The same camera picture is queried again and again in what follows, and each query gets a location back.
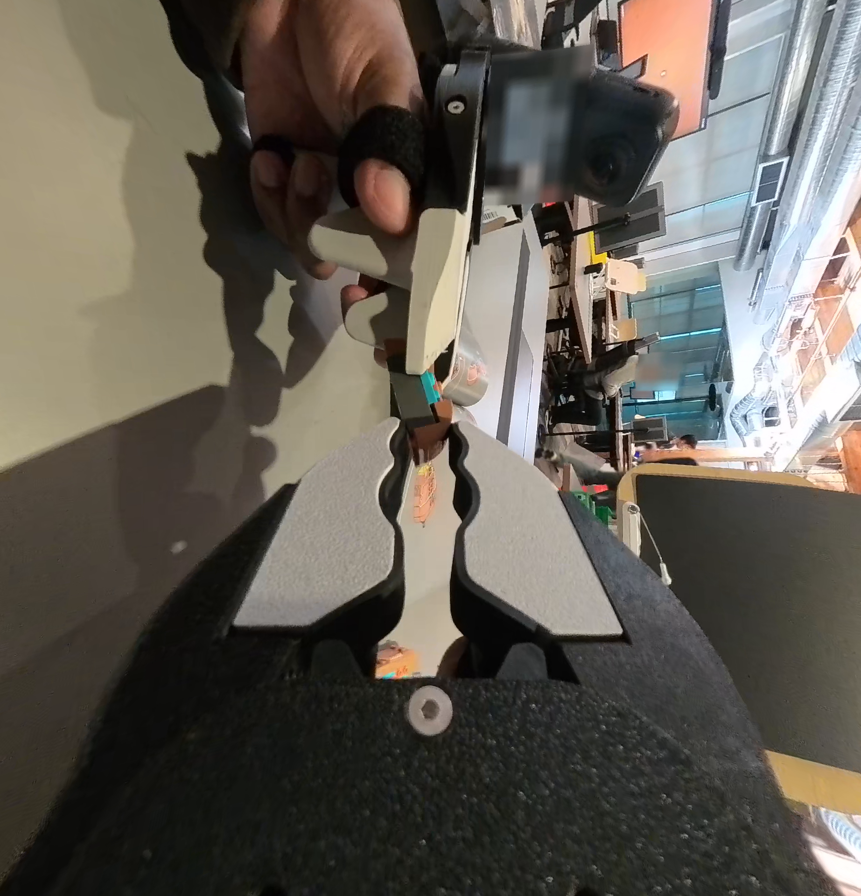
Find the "silver ventilation duct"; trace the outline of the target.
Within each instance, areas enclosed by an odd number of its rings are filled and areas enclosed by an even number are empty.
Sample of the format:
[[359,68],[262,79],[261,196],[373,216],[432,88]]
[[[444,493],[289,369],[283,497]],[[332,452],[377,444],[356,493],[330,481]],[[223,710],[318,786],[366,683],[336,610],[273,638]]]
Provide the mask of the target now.
[[749,196],[749,207],[742,223],[733,268],[750,270],[762,251],[772,208],[782,192],[790,163],[791,137],[804,95],[808,73],[817,50],[819,34],[834,2],[801,1],[796,3],[791,30],[784,43],[776,82],[772,90],[770,112]]

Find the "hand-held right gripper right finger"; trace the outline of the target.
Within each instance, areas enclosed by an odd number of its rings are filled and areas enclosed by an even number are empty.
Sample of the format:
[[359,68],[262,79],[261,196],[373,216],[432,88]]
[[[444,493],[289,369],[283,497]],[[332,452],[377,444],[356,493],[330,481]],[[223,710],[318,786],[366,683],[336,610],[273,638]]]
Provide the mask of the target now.
[[542,674],[571,674],[564,647],[620,643],[625,630],[559,491],[470,423],[450,430],[459,518],[450,612],[474,674],[513,651]]

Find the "grey instruction booklet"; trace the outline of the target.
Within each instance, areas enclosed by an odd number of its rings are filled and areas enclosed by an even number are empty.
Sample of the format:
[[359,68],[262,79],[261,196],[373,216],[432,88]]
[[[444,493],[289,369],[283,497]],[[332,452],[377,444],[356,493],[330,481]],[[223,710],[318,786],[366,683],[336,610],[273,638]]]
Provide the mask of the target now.
[[489,385],[479,343],[469,329],[462,330],[457,346],[436,361],[422,383],[433,389],[430,407],[435,415],[432,424],[413,435],[413,521],[424,527],[436,509],[434,461],[447,447],[448,430],[454,422],[475,421],[468,408],[484,397]]

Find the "round brown brick assembly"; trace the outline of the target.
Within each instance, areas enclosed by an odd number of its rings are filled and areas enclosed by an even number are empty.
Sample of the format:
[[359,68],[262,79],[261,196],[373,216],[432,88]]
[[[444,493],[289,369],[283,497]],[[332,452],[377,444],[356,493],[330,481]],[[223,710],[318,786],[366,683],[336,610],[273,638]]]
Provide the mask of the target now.
[[419,375],[406,372],[403,340],[386,340],[384,350],[394,415],[406,427],[414,463],[430,463],[446,445],[454,422],[454,406],[443,397],[433,366]]

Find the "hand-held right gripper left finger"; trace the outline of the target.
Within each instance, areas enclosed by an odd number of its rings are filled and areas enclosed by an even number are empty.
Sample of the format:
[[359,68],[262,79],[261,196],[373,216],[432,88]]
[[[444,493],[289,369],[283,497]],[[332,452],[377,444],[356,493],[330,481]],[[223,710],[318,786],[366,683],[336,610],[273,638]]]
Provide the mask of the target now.
[[402,617],[399,514],[409,437],[388,418],[302,476],[238,589],[232,631],[348,648],[373,670],[380,642]]

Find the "dark rolling cabinet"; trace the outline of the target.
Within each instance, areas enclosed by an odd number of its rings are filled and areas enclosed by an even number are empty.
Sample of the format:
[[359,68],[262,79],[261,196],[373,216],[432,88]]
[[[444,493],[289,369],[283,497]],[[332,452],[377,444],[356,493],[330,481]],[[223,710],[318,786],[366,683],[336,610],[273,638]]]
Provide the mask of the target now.
[[618,250],[665,236],[667,215],[662,182],[649,185],[625,206],[593,204],[591,222],[595,225],[596,255],[614,255]]

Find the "black panel with wooden rim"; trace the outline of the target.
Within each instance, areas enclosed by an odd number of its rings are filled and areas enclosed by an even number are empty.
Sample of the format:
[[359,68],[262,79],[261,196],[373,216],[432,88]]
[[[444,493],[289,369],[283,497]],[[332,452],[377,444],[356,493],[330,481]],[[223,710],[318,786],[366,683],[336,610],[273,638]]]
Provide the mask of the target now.
[[785,796],[861,814],[861,495],[656,463],[616,499],[621,537],[671,577]]

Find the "orange wall screen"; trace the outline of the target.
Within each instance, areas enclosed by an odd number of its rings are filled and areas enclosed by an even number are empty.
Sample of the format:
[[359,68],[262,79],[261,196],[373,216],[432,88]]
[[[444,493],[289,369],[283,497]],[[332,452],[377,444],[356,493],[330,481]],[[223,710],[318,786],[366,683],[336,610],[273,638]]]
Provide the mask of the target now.
[[625,1],[617,5],[620,60],[644,60],[640,80],[679,103],[673,140],[705,128],[715,1]]

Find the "person's left hand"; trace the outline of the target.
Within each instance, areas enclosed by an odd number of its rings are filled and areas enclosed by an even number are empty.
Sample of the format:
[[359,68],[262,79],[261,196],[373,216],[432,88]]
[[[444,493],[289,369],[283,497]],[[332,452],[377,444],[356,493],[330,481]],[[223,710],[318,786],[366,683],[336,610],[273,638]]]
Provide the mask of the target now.
[[336,267],[313,256],[308,234],[328,211],[341,140],[377,106],[424,117],[402,10],[393,1],[255,2],[238,46],[251,137],[282,137],[295,151],[291,163],[252,155],[257,211],[310,276],[327,280]]

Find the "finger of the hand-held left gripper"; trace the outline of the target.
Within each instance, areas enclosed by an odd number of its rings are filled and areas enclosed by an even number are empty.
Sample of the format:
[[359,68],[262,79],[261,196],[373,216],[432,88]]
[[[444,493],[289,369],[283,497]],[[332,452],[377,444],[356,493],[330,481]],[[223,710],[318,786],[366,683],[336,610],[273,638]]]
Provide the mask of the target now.
[[469,251],[469,218],[458,209],[427,208],[418,222],[404,368],[422,375],[454,342]]

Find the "person's left forearm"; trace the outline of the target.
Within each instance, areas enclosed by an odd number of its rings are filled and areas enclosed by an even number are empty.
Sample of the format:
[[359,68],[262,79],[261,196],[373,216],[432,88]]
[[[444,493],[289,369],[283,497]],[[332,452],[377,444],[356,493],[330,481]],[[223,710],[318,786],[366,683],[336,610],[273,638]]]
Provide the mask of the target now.
[[224,141],[240,153],[252,151],[244,93],[212,62],[202,36],[178,1],[161,1],[172,45],[199,81],[212,122]]

